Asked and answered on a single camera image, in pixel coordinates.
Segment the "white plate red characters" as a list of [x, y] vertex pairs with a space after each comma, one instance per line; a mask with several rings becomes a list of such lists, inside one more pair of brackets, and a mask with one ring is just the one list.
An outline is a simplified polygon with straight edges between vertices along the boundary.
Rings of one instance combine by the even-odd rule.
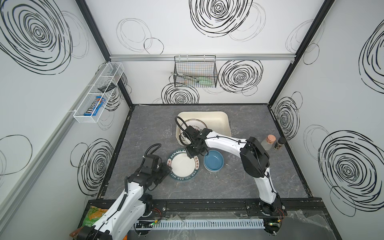
[[192, 126], [197, 131], [202, 131], [203, 129], [207, 128], [207, 125], [203, 121], [198, 119], [189, 119], [189, 120], [186, 120], [185, 122], [187, 126]]

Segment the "green rim plate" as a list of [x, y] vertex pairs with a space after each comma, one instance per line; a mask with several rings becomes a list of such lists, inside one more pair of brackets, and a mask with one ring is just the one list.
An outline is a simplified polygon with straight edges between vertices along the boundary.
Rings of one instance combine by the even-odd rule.
[[167, 165], [172, 169], [170, 177], [182, 182], [193, 179], [200, 169], [199, 158], [188, 157], [186, 149], [175, 150], [167, 159]]

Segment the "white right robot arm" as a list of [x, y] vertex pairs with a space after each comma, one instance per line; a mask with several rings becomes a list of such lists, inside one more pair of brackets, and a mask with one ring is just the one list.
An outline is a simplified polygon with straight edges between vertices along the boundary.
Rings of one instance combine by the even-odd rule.
[[190, 141], [186, 145], [190, 158], [208, 152], [209, 149], [218, 149], [239, 157], [245, 172], [255, 180], [261, 212], [271, 216], [282, 208], [281, 198], [270, 174], [270, 156], [256, 138], [237, 139], [207, 128], [198, 131], [191, 126], [182, 130], [182, 136]]

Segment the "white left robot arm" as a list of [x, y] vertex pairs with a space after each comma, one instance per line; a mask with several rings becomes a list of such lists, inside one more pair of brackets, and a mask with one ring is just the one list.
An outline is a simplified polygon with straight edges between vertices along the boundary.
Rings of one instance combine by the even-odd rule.
[[80, 228], [77, 240], [122, 240], [142, 216], [153, 209], [153, 196], [147, 191], [160, 184], [172, 171], [160, 157], [148, 154], [142, 164], [125, 178], [125, 188], [107, 212], [91, 227]]

